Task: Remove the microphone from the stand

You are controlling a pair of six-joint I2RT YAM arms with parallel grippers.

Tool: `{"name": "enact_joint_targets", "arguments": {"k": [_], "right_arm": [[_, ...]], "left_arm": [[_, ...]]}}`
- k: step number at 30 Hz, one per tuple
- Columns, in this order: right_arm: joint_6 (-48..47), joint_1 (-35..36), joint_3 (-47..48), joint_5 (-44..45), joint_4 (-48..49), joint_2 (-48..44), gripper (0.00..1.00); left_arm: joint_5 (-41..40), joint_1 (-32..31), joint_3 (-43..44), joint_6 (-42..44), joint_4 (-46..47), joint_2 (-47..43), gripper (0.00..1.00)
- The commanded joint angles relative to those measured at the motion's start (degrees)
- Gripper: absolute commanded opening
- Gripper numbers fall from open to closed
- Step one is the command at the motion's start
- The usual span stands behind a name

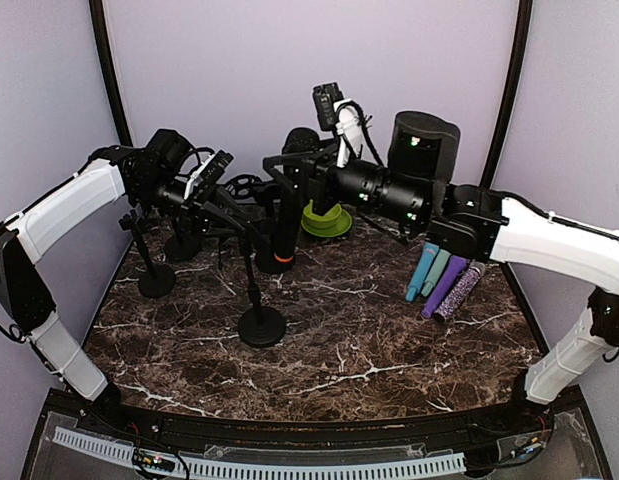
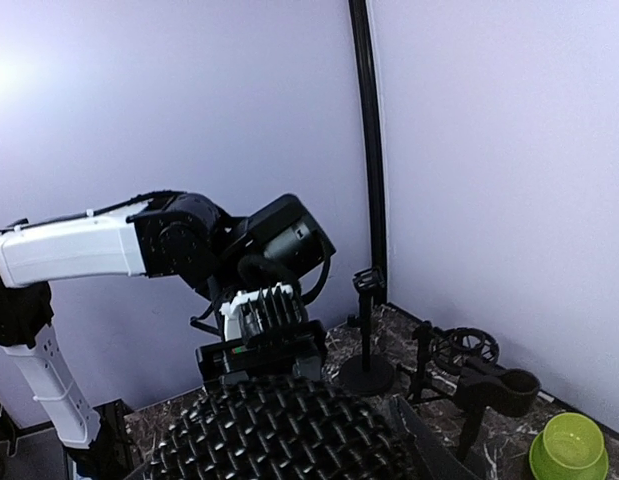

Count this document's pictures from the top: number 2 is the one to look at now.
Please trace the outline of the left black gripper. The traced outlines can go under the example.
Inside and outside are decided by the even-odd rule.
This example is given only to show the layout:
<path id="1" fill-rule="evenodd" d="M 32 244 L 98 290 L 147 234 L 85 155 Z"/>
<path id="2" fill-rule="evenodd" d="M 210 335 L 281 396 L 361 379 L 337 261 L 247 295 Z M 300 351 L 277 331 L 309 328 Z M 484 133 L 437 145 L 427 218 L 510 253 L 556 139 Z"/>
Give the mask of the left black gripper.
<path id="1" fill-rule="evenodd" d="M 247 347 L 236 339 L 199 347 L 196 360 L 205 388 L 276 375 L 319 381 L 327 356 L 325 340 L 322 323 L 313 320 L 273 343 Z"/>

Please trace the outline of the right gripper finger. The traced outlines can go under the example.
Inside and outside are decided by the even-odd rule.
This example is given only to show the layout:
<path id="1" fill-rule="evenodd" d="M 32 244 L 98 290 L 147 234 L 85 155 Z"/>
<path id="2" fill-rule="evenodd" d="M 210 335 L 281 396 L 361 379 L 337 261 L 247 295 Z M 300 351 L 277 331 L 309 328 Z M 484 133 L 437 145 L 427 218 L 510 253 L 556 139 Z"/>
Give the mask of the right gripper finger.
<path id="1" fill-rule="evenodd" d="M 406 399 L 400 395 L 392 396 L 388 400 L 388 409 L 395 430 L 407 445 L 422 479 L 478 479 L 438 441 Z"/>

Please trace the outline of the black round-base mic stand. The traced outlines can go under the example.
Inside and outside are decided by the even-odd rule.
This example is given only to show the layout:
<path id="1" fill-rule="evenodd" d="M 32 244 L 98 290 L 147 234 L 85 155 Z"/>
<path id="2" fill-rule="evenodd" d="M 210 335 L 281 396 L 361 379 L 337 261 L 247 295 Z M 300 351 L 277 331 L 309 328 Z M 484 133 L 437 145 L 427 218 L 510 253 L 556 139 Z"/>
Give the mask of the black round-base mic stand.
<path id="1" fill-rule="evenodd" d="M 540 381 L 527 370 L 506 369 L 469 358 L 461 368 L 452 402 L 466 413 L 456 458 L 463 463 L 478 437 L 487 408 L 511 418 L 525 416 L 540 390 Z"/>
<path id="2" fill-rule="evenodd" d="M 371 397 L 387 393 L 393 386 L 395 370 L 390 362 L 371 350 L 371 314 L 374 298 L 386 286 L 382 271 L 371 267 L 354 274 L 353 286 L 358 294 L 359 312 L 356 321 L 347 321 L 361 334 L 361 353 L 346 360 L 340 367 L 338 378 L 349 392 Z"/>

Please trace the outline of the black tripod shock-mount stand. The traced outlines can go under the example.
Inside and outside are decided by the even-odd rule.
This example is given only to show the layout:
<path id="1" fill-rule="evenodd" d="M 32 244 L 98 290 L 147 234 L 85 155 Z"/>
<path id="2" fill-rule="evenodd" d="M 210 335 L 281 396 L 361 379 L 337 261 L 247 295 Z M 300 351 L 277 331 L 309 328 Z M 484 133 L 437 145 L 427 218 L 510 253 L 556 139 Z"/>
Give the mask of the black tripod shock-mount stand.
<path id="1" fill-rule="evenodd" d="M 496 365 L 500 357 L 496 339 L 473 327 L 443 330 L 424 321 L 413 330 L 411 339 L 417 344 L 416 367 L 397 363 L 396 371 L 408 376 L 407 399 L 416 405 L 452 398 L 450 390 L 435 384 L 434 371 L 428 369 L 430 363 L 445 374 L 459 377 L 469 359 Z"/>

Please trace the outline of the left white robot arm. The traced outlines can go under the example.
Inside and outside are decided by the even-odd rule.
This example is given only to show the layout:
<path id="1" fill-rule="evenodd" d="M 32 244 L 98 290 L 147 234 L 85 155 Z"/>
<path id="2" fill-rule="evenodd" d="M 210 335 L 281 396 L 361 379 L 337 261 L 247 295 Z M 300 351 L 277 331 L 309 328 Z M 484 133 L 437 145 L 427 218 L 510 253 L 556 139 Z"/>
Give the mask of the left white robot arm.
<path id="1" fill-rule="evenodd" d="M 51 420 L 77 479 L 122 479 L 115 432 L 92 408 L 65 361 L 52 324 L 56 280 L 177 276 L 209 303 L 194 328 L 217 337 L 197 350 L 207 388 L 259 376 L 318 380 L 323 324 L 306 308 L 301 278 L 330 271 L 335 249 L 292 194 L 234 217 L 207 197 L 158 191 L 102 209 L 0 229 L 0 347 Z"/>

